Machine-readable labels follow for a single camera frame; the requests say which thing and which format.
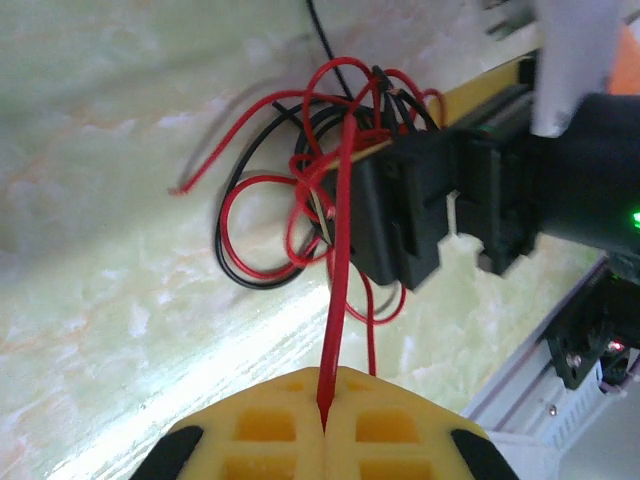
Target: black wire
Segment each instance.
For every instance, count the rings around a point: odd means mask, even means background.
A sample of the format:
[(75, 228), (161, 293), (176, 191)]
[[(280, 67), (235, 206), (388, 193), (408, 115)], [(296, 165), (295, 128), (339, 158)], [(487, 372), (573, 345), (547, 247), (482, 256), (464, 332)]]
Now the black wire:
[[(298, 113), (300, 110), (302, 110), (302, 105), (296, 105), (295, 107), (287, 110), (286, 114), (285, 113), (280, 114), (275, 120), (273, 120), (269, 125), (267, 125), (267, 127), (262, 132), (260, 132), (260, 134), (251, 143), (251, 145), (249, 145), (247, 150), (242, 154), (242, 156), (238, 160), (238, 163), (236, 164), (235, 169), (231, 173), (231, 177), (229, 178), (229, 183), (227, 184), (227, 190), (225, 191), (222, 199), (223, 203), (226, 201), (229, 194), (231, 194), (233, 189), (236, 187), (236, 185), (240, 181), (240, 177), (242, 176), (244, 169), (246, 168), (247, 164), (249, 163), (249, 160), (251, 160), (251, 157), (256, 152), (258, 147), (260, 147), (260, 145), (262, 145), (262, 143), (267, 139), (267, 137), (281, 124), (283, 124), (287, 120), (291, 120), (292, 116), (296, 118), (295, 114)], [(302, 273), (303, 269), (296, 268), (291, 274), (279, 280), (259, 281), (259, 282), (248, 280), (238, 275), (231, 268), (224, 254), (224, 247), (222, 245), (222, 232), (220, 230), (221, 220), (222, 220), (222, 208), (218, 212), (218, 219), (216, 221), (216, 230), (213, 238), (214, 253), (216, 255), (216, 260), (218, 261), (218, 264), (220, 265), (220, 268), (222, 269), (224, 274), (227, 277), (229, 277), (229, 279), (237, 283), (238, 285), (245, 288), (252, 289), (252, 290), (272, 290), (272, 289), (287, 285), (288, 283), (291, 283)]]
[[(311, 15), (311, 21), (313, 22), (313, 26), (316, 29), (318, 37), (320, 37), (320, 42), (322, 42), (322, 46), (324, 47), (324, 51), (329, 57), (329, 60), (333, 60), (336, 58), (333, 55), (333, 50), (331, 50), (331, 45), (329, 45), (329, 41), (327, 40), (327, 36), (324, 33), (324, 29), (322, 28), (322, 24), (320, 23), (320, 19), (318, 18), (318, 12), (316, 12), (316, 6), (313, 3), (313, 0), (307, 0), (307, 8), (309, 9), (309, 15)], [(342, 72), (340, 71), (340, 67), (334, 67), (333, 72), (336, 74), (338, 82), (342, 86), (344, 90), (344, 95), (347, 97), (349, 101), (353, 101), (353, 94), (351, 90), (349, 90), (349, 86), (342, 76)]]
[(427, 127), (427, 130), (440, 130), (436, 122), (434, 122), (433, 118), (431, 118), (431, 115), (429, 115), (427, 109), (424, 108), (422, 104), (418, 102), (413, 96), (409, 95), (406, 90), (400, 89), (400, 91), (398, 91), (398, 98), (407, 102), (410, 107), (418, 112), (418, 115), (420, 115), (420, 117), (424, 120), (424, 124)]
[(411, 115), (409, 115), (409, 110), (407, 110), (407, 107), (405, 107), (404, 102), (400, 100), (396, 95), (393, 95), (392, 98), (393, 98), (393, 102), (396, 104), (396, 107), (398, 108), (398, 112), (400, 112), (402, 121), (407, 126), (409, 131), (417, 132), (418, 129), (416, 128), (415, 124), (411, 120)]
[[(323, 102), (320, 100), (312, 100), (312, 104), (319, 104), (319, 103), (323, 103)], [(299, 113), (302, 110), (302, 104), (296, 105), (295, 107), (290, 109), (286, 109), (285, 107), (280, 105), (278, 102), (274, 102), (273, 106), (278, 111), (280, 111), (281, 114), (278, 117), (276, 117), (269, 125), (267, 125), (265, 129), (262, 130), (262, 132), (260, 132), (260, 134), (254, 139), (254, 141), (249, 145), (247, 150), (242, 154), (242, 156), (238, 160), (238, 163), (236, 164), (233, 172), (231, 173), (229, 182), (227, 184), (227, 189), (223, 195), (223, 199), (222, 199), (223, 203), (226, 201), (227, 197), (231, 194), (233, 189), (236, 187), (236, 185), (240, 181), (240, 177), (242, 176), (244, 169), (249, 163), (249, 160), (251, 160), (251, 157), (253, 157), (253, 155), (255, 154), (256, 150), (260, 147), (260, 145), (262, 145), (262, 143), (267, 139), (267, 137), (284, 122), (286, 122), (287, 120), (291, 121), (296, 126), (301, 128), (298, 141), (296, 142), (296, 152), (302, 153), (305, 150), (305, 147), (308, 146), (309, 140), (304, 132), (304, 127), (302, 125), (302, 122), (298, 119), (298, 117), (295, 116), (297, 113)], [(318, 140), (320, 140), (330, 129), (330, 128), (325, 128), (329, 126), (330, 123), (333, 122), (332, 126), (336, 126), (342, 123), (344, 119), (344, 114), (346, 113), (347, 109), (348, 107), (344, 105), (331, 105), (320, 110), (318, 113), (314, 114), (311, 119), (311, 125), (314, 131), (319, 125), (322, 124), (322, 122), (333, 117), (333, 119), (330, 122), (327, 122), (327, 124), (324, 125), (323, 128), (321, 128), (318, 132), (315, 133), (315, 137)], [(372, 109), (368, 107), (359, 107), (358, 110), (363, 114), (366, 114), (371, 117), (373, 116)], [(222, 219), (221, 210), (222, 209), (220, 209), (220, 211), (218, 212), (216, 229), (215, 229), (214, 238), (213, 238), (214, 253), (216, 256), (216, 260), (220, 265), (220, 268), (229, 279), (231, 279), (232, 281), (234, 281), (235, 283), (237, 283), (242, 287), (249, 288), (252, 290), (272, 290), (292, 282), (303, 272), (304, 270), (303, 268), (296, 268), (287, 277), (279, 280), (271, 280), (271, 281), (252, 281), (236, 273), (227, 261), (227, 258), (224, 252), (224, 246), (222, 244), (222, 232), (220, 230), (220, 224)], [(314, 253), (315, 253), (315, 249), (309, 254), (309, 257), (312, 257)]]
[(384, 97), (382, 118), (387, 124), (387, 128), (391, 131), (391, 138), (395, 140), (396, 138), (398, 138), (398, 120), (396, 119), (396, 113), (393, 110), (393, 101), (391, 100), (391, 94), (389, 93), (389, 91), (385, 91), (382, 95)]
[(393, 88), (393, 83), (384, 73), (384, 70), (380, 67), (380, 65), (374, 65), (371, 67), (371, 73), (373, 73), (376, 77), (378, 77), (378, 87), (381, 91), (386, 92), (387, 90), (391, 90)]

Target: marble wall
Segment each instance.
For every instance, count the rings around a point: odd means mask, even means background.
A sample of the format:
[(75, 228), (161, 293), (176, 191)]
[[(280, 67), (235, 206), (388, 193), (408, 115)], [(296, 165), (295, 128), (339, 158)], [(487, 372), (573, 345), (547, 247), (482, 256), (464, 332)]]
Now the marble wall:
[[(318, 11), (338, 54), (446, 90), (536, 45), (535, 28), (486, 38), (476, 3)], [(167, 187), (201, 160), (199, 143), (261, 95), (306, 84), (324, 57), (297, 0), (4, 0), (0, 44), (0, 477), (126, 477), (176, 418), (318, 362), (324, 269), (250, 292), (210, 248), (219, 188), (272, 112), (192, 195)], [(293, 134), (283, 127), (254, 168), (284, 171)], [(260, 187), (234, 208), (248, 260), (278, 263), (290, 202)], [(381, 376), (454, 410), (597, 256), (543, 238), (500, 279), (474, 268), (478, 247), (443, 242), (442, 270), (377, 331)], [(365, 368), (363, 336), (348, 320), (344, 364)]]

